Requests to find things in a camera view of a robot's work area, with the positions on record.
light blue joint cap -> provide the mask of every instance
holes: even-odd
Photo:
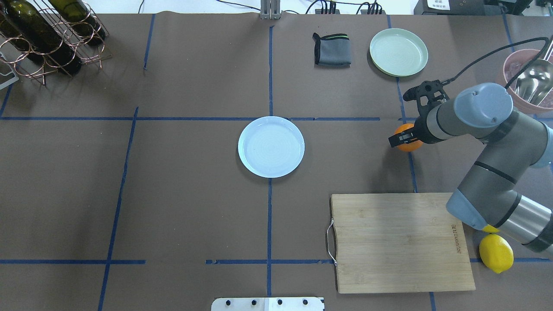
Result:
[[[447,201],[446,207],[451,215],[459,218],[459,220],[476,230],[482,230],[488,225],[484,217],[480,215],[459,189],[455,189],[451,198]]]
[[[543,122],[542,124],[547,129],[547,145],[545,146],[544,154],[536,163],[530,166],[531,168],[542,168],[549,165],[549,163],[553,161],[553,129]]]
[[[459,93],[453,110],[466,125],[490,128],[500,125],[511,115],[513,98],[499,84],[482,83]]]

plate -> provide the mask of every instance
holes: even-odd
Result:
[[[238,139],[240,160],[252,173],[276,178],[292,172],[304,157],[300,130],[281,117],[262,117],[248,124]]]
[[[375,66],[383,73],[407,77],[421,71],[428,62],[428,50],[416,34],[399,28],[377,33],[369,52]]]

dark glass bottle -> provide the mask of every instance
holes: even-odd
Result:
[[[99,45],[102,43],[100,38],[106,38],[106,32],[102,29],[101,25],[96,22],[94,17],[90,16],[89,9],[84,5],[81,0],[48,0],[50,4],[60,13],[61,17],[69,23],[86,23],[95,30],[97,30],[97,35],[95,35],[88,45]],[[94,33],[92,28],[85,24],[75,24],[71,28],[81,37],[88,38]]]
[[[2,14],[0,14],[0,35],[6,39],[17,38],[21,35],[17,29],[13,28],[13,26]],[[11,40],[10,43],[20,52],[27,53],[30,49],[29,44],[23,40]],[[42,66],[42,63],[44,62],[42,55],[34,54],[33,52],[30,52],[27,55],[27,58],[39,66]]]
[[[48,54],[58,65],[58,71],[76,74],[81,69],[81,59],[75,50],[65,44],[61,36],[25,0],[0,0],[0,8],[7,21],[33,46],[38,53]]]

metal spoon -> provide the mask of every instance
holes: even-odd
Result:
[[[535,106],[539,106],[553,89],[553,64],[547,61],[553,52],[553,37],[549,41],[545,55],[521,73],[515,85],[515,93]]]

pale green plate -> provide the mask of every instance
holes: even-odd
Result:
[[[416,34],[399,28],[377,33],[369,52],[373,63],[383,73],[406,77],[421,71],[428,61],[428,50]]]

